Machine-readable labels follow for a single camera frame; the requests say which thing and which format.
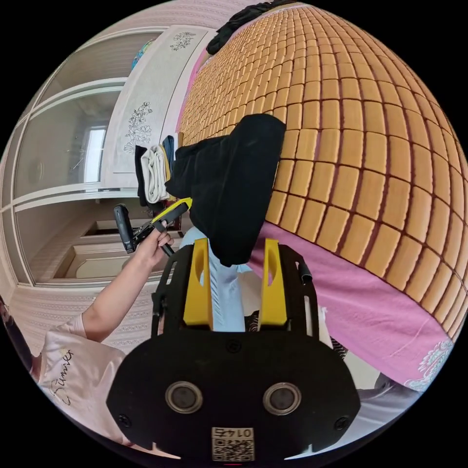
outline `yellow clamp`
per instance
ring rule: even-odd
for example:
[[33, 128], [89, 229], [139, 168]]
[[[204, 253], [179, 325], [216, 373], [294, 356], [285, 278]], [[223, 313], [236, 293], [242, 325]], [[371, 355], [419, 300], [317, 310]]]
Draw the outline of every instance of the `yellow clamp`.
[[194, 242], [187, 297], [185, 299], [184, 322], [187, 327], [208, 326], [210, 330], [213, 330], [210, 265], [208, 261], [208, 240], [206, 238], [197, 239]]
[[258, 329], [260, 330], [262, 325], [282, 327], [286, 324], [287, 319], [278, 241], [266, 239]]
[[182, 205], [182, 203], [185, 203], [185, 204], [188, 206], [188, 209], [191, 209], [191, 207], [192, 207], [192, 199], [191, 199], [191, 198], [181, 198], [180, 200], [177, 200], [177, 201], [174, 202], [172, 205], [170, 205], [169, 207], [167, 207], [164, 211], [161, 211], [161, 213], [159, 213], [156, 217], [154, 217], [154, 218], [151, 220], [151, 224], [156, 223], [156, 221], [158, 221], [158, 219], [161, 219], [161, 218], [163, 218], [165, 215], [167, 215], [168, 213], [170, 213], [171, 211], [174, 211], [176, 208], [178, 208], [180, 205]]

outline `pink shirt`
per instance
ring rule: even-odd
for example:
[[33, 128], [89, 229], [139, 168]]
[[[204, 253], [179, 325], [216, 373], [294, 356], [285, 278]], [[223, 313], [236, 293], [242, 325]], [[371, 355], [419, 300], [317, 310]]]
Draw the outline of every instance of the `pink shirt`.
[[106, 405], [125, 353], [88, 340], [80, 314], [47, 332], [41, 356], [39, 387], [60, 410], [104, 437], [131, 445]]

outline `bamboo mat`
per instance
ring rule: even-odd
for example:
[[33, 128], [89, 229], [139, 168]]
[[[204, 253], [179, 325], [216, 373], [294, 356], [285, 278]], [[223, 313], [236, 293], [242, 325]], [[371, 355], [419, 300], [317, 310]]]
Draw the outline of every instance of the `bamboo mat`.
[[198, 74], [185, 144], [244, 115], [287, 125], [266, 220], [410, 296], [453, 341], [468, 309], [468, 165], [436, 99], [392, 51], [303, 5], [259, 18]]

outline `sticker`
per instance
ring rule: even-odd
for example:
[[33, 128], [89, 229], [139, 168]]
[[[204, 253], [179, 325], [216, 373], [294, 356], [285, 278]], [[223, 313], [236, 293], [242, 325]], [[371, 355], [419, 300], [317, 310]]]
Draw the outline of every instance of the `sticker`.
[[215, 462], [255, 460], [253, 428], [212, 428], [211, 442]]

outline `floral drawing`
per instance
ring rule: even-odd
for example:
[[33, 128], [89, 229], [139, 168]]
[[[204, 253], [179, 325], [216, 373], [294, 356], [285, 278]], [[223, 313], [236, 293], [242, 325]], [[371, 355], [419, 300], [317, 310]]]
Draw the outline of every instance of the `floral drawing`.
[[192, 39], [196, 36], [194, 33], [189, 33], [189, 32], [183, 32], [176, 34], [174, 36], [174, 42], [175, 44], [171, 44], [171, 49], [172, 50], [179, 50], [179, 49], [185, 49], [190, 42], [192, 42]]
[[144, 102], [138, 109], [133, 111], [132, 116], [128, 119], [130, 125], [125, 137], [128, 138], [129, 141], [123, 147], [125, 152], [134, 153], [136, 145], [150, 142], [151, 127], [144, 124], [146, 122], [146, 116], [152, 111], [149, 102]]
[[437, 343], [419, 364], [418, 370], [421, 372], [422, 377], [418, 380], [407, 380], [405, 386], [412, 390], [425, 391], [439, 373], [452, 348], [453, 343], [451, 340]]

